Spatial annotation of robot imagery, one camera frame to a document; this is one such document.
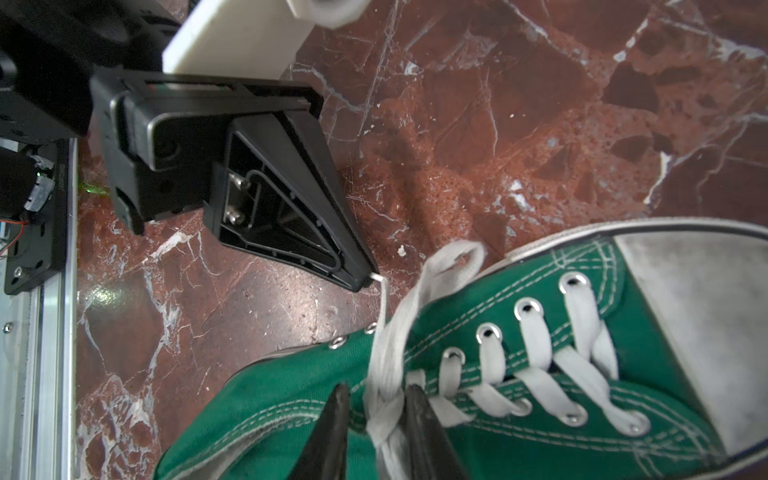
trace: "red marble tabletop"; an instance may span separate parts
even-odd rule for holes
[[[179,19],[182,0],[166,1]],[[321,123],[392,301],[454,239],[488,261],[591,222],[768,225],[768,2],[373,0],[286,73]],[[98,136],[81,175],[106,184]],[[222,247],[200,212],[132,236],[80,196],[78,477],[149,478],[229,376],[376,318],[352,294]]]

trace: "green sneaker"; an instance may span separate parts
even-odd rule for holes
[[[386,324],[237,373],[155,478],[287,477],[340,382],[348,478],[410,478],[406,383],[474,480],[722,478],[766,456],[767,229],[601,223],[483,260],[451,243]]]

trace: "wire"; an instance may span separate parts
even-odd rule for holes
[[[7,223],[17,223],[17,224],[21,225],[22,228],[18,231],[18,235],[16,235],[16,238],[11,240],[11,242],[8,243],[8,245],[6,245],[5,247],[2,248],[2,250],[0,250],[0,257],[2,256],[3,253],[7,252],[8,249],[11,248],[14,243],[18,242],[18,239],[22,237],[22,233],[24,233],[24,225],[27,224],[26,222],[24,222],[24,223],[22,223],[22,222],[7,222]]]

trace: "white shoelace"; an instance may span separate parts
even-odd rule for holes
[[[458,265],[462,258],[465,262]],[[452,295],[472,282],[484,258],[485,248],[477,242],[460,240],[440,249],[427,259],[419,281],[398,305],[388,323],[388,282],[382,276],[372,275],[382,284],[382,302],[363,402],[368,419],[366,430],[376,447],[379,477],[382,479],[406,480],[411,476],[408,442],[398,422],[405,402],[402,390],[403,356],[413,323],[425,305]],[[581,426],[587,421],[587,411],[568,398],[560,384],[548,373],[554,361],[603,410],[616,430],[627,436],[644,435],[650,430],[648,418],[637,411],[620,409],[611,402],[606,377],[618,379],[618,362],[610,333],[600,319],[589,279],[578,272],[566,273],[560,279],[560,290],[571,322],[575,348],[566,346],[553,355],[544,307],[535,299],[522,298],[515,304],[514,312],[509,314],[519,320],[528,354],[528,368],[516,372],[515,377],[525,384],[547,413],[556,416],[565,425]],[[503,332],[492,323],[483,323],[477,329],[476,338],[480,349],[481,383],[462,391],[487,415],[530,414],[534,407],[529,400],[511,401],[493,386],[506,377]],[[435,415],[446,428],[473,420],[451,401],[459,392],[464,362],[465,355],[460,349],[444,351],[438,395],[429,399]],[[424,372],[409,372],[408,383],[423,386],[424,380]]]

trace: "screw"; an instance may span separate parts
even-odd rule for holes
[[[245,220],[245,216],[240,211],[235,210],[232,207],[227,207],[224,215],[227,217],[227,221],[233,225],[240,225],[243,220]]]
[[[230,174],[230,180],[232,180],[232,183],[235,184],[238,190],[248,190],[248,187],[250,187],[250,182],[240,175]]]
[[[13,270],[13,276],[16,278],[26,278],[29,276],[29,268],[24,268],[23,266],[17,266],[16,270]]]

